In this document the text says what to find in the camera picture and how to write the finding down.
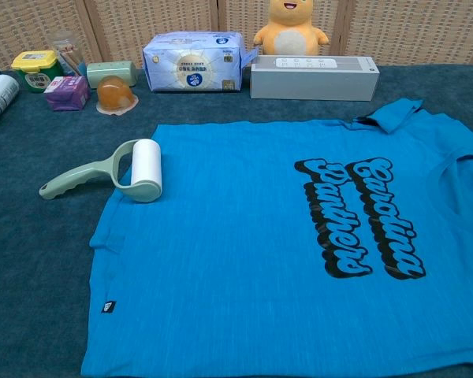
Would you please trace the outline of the clear jar with sticks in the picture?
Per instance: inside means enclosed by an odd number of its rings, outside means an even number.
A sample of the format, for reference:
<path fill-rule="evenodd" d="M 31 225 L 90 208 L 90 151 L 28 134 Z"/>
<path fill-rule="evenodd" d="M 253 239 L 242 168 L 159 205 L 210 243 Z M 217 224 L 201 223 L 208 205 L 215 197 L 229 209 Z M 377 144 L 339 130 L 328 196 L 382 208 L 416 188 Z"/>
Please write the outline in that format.
<path fill-rule="evenodd" d="M 65 76 L 86 76 L 87 67 L 78 41 L 71 31 L 56 31 L 51 46 Z"/>

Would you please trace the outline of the green handled lint roller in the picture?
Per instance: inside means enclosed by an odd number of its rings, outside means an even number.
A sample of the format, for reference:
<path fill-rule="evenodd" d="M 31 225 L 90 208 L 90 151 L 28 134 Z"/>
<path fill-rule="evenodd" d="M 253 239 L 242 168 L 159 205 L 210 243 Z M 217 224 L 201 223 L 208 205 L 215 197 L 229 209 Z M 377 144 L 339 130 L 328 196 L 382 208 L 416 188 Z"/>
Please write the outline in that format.
<path fill-rule="evenodd" d="M 130 184 L 119 182 L 121 159 L 132 156 Z M 44 199 L 53 199 L 95 177 L 107 175 L 114 186 L 134 202 L 153 202 L 162 194 L 161 147 L 152 139 L 134 139 L 122 143 L 102 161 L 93 161 L 53 178 L 39 189 Z"/>

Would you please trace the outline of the orange plush toy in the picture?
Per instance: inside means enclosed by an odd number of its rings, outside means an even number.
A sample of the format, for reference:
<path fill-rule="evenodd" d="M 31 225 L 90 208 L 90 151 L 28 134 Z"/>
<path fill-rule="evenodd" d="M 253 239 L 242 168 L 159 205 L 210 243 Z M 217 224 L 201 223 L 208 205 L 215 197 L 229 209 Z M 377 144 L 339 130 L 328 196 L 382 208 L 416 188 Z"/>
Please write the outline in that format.
<path fill-rule="evenodd" d="M 269 19 L 254 36 L 253 45 L 265 55 L 315 56 L 329 45 L 326 33 L 312 25 L 313 0 L 270 0 Z"/>

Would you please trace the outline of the pale blue tissue pack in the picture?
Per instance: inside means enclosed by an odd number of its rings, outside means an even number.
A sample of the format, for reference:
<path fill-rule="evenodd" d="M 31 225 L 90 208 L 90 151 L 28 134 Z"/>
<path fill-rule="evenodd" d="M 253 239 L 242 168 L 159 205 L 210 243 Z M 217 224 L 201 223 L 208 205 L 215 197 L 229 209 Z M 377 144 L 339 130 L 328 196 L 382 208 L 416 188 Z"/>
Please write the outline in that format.
<path fill-rule="evenodd" d="M 243 70 L 259 53 L 238 32 L 176 31 L 143 48 L 143 69 L 153 92 L 239 91 Z"/>

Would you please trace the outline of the blue printed T-shirt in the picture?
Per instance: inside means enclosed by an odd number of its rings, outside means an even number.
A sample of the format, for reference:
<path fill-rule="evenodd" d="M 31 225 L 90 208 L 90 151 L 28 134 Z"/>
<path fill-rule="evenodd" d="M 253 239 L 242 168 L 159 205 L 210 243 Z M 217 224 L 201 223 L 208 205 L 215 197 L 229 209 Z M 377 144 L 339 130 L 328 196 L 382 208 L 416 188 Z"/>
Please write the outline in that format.
<path fill-rule="evenodd" d="M 161 125 L 162 196 L 91 239 L 84 376 L 393 376 L 473 364 L 473 132 L 402 98 L 343 120 Z"/>

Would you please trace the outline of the woven folding screen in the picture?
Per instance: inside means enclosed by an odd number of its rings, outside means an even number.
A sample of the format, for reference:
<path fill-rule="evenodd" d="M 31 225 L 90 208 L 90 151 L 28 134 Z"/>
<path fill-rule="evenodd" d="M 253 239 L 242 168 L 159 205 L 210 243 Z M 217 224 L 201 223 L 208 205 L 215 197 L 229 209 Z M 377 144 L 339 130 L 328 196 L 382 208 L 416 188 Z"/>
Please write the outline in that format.
<path fill-rule="evenodd" d="M 48 50 L 59 32 L 88 62 L 141 61 L 159 33 L 239 32 L 247 45 L 269 0 L 0 0 L 0 68 Z M 367 55 L 380 65 L 473 65 L 473 0 L 314 0 L 325 55 Z"/>

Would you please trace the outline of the dark teal table cloth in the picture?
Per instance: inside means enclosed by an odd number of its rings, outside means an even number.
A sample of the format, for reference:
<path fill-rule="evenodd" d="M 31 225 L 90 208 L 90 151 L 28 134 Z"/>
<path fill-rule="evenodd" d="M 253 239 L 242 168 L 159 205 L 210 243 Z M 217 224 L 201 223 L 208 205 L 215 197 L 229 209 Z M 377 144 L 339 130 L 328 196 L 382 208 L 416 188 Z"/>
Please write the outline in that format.
<path fill-rule="evenodd" d="M 398 98 L 423 100 L 473 131 L 473 65 L 382 66 L 369 102 L 253 99 L 249 86 L 220 93 L 153 93 L 140 79 L 138 106 L 122 117 L 54 112 L 21 90 L 0 116 L 0 378 L 80 378 L 88 335 L 89 240 L 111 195 L 96 179 L 46 201 L 41 185 L 109 156 L 158 124 L 239 120 L 351 120 Z"/>

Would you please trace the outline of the small purple box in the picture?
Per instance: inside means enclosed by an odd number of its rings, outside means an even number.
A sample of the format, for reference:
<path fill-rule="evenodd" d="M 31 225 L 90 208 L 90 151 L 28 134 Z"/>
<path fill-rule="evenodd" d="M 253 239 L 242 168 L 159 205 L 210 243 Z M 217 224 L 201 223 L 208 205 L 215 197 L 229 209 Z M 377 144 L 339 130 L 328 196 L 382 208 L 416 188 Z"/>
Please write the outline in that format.
<path fill-rule="evenodd" d="M 53 111 L 82 110 L 91 96 L 84 76 L 56 76 L 43 94 Z"/>

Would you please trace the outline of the orange bun in wrapper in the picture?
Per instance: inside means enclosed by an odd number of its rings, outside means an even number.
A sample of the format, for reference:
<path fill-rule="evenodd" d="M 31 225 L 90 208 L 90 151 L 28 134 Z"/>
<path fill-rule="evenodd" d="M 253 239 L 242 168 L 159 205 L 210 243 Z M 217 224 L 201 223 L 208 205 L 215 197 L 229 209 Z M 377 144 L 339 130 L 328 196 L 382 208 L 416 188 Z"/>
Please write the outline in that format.
<path fill-rule="evenodd" d="M 139 102 L 129 85 L 118 76 L 104 77 L 97 87 L 97 96 L 96 109 L 106 115 L 123 115 Z"/>

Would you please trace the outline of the pale green plastic case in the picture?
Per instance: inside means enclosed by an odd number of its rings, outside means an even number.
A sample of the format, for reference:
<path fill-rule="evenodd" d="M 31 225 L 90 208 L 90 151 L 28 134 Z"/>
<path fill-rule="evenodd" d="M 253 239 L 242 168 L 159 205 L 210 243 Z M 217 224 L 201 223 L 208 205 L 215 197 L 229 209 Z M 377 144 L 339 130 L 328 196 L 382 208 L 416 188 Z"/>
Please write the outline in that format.
<path fill-rule="evenodd" d="M 134 87 L 138 80 L 138 72 L 132 61 L 109 61 L 88 64 L 86 77 L 91 89 L 96 89 L 99 83 L 108 76 L 120 77 L 130 87 Z"/>

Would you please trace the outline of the grey power strip box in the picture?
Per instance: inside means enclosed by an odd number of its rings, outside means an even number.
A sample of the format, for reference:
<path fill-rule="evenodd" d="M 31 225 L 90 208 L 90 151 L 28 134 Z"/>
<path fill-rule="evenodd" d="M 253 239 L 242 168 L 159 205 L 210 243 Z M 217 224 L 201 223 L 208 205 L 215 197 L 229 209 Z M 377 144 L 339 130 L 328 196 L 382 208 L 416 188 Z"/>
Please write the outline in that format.
<path fill-rule="evenodd" d="M 250 92 L 258 99 L 369 102 L 379 76 L 371 57 L 260 55 Z"/>

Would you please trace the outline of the yellow lidded green jar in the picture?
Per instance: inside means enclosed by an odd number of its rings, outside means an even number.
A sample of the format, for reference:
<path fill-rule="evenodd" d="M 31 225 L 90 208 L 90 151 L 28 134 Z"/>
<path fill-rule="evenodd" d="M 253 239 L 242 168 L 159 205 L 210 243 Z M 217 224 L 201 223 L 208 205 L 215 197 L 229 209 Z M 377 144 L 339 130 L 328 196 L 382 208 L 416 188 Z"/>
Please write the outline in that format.
<path fill-rule="evenodd" d="M 21 82 L 34 93 L 43 93 L 64 72 L 53 50 L 30 50 L 17 55 L 11 64 Z"/>

